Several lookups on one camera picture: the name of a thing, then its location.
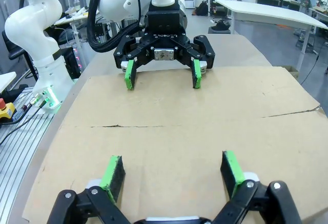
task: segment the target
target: black chair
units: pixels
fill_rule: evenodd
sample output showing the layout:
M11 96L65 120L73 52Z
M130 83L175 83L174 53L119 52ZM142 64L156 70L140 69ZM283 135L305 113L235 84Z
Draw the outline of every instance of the black chair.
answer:
M11 42L8 37L6 36L6 32L2 31L2 37L4 38L4 42L6 44L7 50L9 52L9 59L10 60L14 60L18 57L20 57L21 55L24 55L27 65L29 66L31 73L35 79L35 81L37 81L37 75L34 69L34 66L32 64L31 58L29 56L29 54L21 47L19 47L18 45L15 45L13 42Z

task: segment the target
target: cardboard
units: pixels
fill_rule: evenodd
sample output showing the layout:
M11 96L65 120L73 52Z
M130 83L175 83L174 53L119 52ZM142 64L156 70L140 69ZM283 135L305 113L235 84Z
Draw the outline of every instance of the cardboard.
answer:
M61 190L81 192L111 155L122 155L120 208L130 222L213 219L227 202L222 150L233 150L263 184L284 180L302 219L310 218L328 207L328 120L318 106L279 67L213 69L200 90L189 70L138 73L134 91L122 75L92 77L42 163L23 218L46 223ZM249 213L243 223L263 220Z

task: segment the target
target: screw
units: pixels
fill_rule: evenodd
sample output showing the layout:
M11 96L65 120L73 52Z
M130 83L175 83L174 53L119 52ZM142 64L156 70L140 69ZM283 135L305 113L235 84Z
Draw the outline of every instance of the screw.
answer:
M281 185L279 183L274 183L273 188L274 189L280 189Z
M254 186L254 182L252 182L252 181L247 182L247 187L248 188L252 188L253 186Z

